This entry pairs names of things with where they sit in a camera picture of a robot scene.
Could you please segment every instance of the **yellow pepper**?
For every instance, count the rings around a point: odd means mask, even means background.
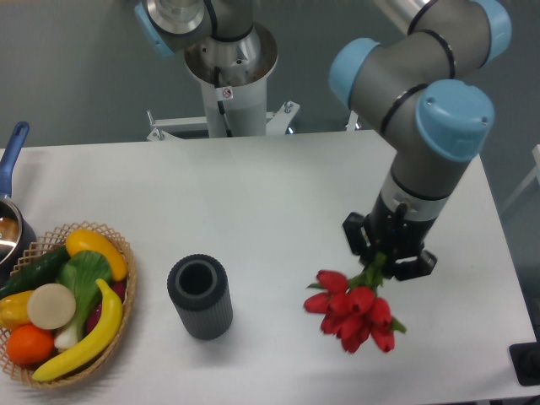
[[[111,266],[114,281],[122,281],[127,276],[127,264],[120,252],[103,235],[90,229],[76,229],[66,238],[66,248],[73,257],[80,251],[97,251],[105,256]]]
[[[30,323],[26,304],[34,291],[10,295],[0,301],[0,327],[16,329]]]

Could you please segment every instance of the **orange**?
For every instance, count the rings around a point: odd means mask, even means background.
[[[17,365],[33,365],[49,358],[54,338],[49,331],[24,325],[12,331],[6,344],[9,359]]]

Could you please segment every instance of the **red tulip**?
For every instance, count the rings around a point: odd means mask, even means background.
[[[348,310],[348,298],[345,293],[335,294],[330,301],[328,301],[328,314],[333,316],[347,316]]]
[[[361,343],[368,340],[368,338],[370,337],[372,327],[373,326],[368,320],[364,320],[364,325],[362,325],[362,327],[358,330],[358,336]]]
[[[347,278],[332,270],[320,270],[317,274],[317,281],[324,289],[328,290],[329,294],[344,293],[348,289]]]
[[[321,322],[321,330],[325,335],[335,335],[347,318],[326,315]]]
[[[371,329],[371,336],[373,337],[373,340],[375,340],[375,344],[379,347],[379,349],[385,353],[390,352],[396,346],[394,331],[374,327]]]
[[[355,334],[362,327],[362,325],[364,325],[364,318],[350,316],[343,322],[343,324],[339,328],[339,332],[337,332],[337,337],[342,340],[347,340],[353,334]]]
[[[327,293],[315,294],[304,302],[304,308],[312,314],[326,314],[328,311],[329,298],[330,295]]]
[[[375,293],[367,287],[357,287],[348,292],[348,302],[351,312],[360,316],[371,309],[375,302]]]
[[[368,317],[378,327],[385,329],[390,327],[390,323],[392,322],[392,314],[390,312],[390,306],[386,300],[377,297],[371,306],[370,311],[368,312]]]
[[[349,353],[356,353],[356,351],[359,349],[362,342],[360,342],[359,334],[353,333],[349,338],[342,339],[341,345],[343,346],[343,350]]]

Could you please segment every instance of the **wicker basket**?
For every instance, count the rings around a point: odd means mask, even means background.
[[[112,228],[109,228],[104,224],[96,224],[83,222],[82,224],[66,224],[61,227],[55,228],[52,232],[46,232],[45,236],[40,237],[37,242],[33,242],[30,245],[30,248],[24,251],[23,257],[21,257],[17,265],[13,268],[12,274],[17,272],[24,265],[33,262],[37,257],[41,256],[46,251],[52,250],[57,246],[63,245],[66,241],[68,235],[78,228],[85,228],[89,230],[94,230],[103,236],[105,236],[118,251],[124,256],[127,262],[127,290],[126,298],[124,300],[124,311],[122,315],[122,320],[120,328],[115,338],[111,344],[101,353],[98,357],[94,359],[94,362],[87,367],[86,369],[78,372],[77,374],[71,374],[64,378],[60,378],[54,381],[49,382],[37,382],[32,380],[32,374],[34,370],[20,367],[9,360],[8,355],[6,354],[6,342],[8,341],[9,331],[3,328],[0,328],[0,367],[3,372],[9,374],[12,380],[20,381],[27,386],[31,386],[39,389],[51,389],[58,388],[60,386],[68,386],[76,382],[87,378],[89,375],[93,374],[97,369],[99,369],[109,358],[113,350],[120,342],[124,331],[126,330],[127,320],[131,313],[133,299],[135,297],[135,288],[137,286],[137,269],[135,267],[135,259],[133,257],[133,252],[129,243],[127,243],[124,238]]]

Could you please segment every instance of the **rubber cylinder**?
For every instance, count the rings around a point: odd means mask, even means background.
[[[224,334],[233,320],[224,267],[206,255],[181,259],[170,271],[167,289],[186,330],[197,339]]]

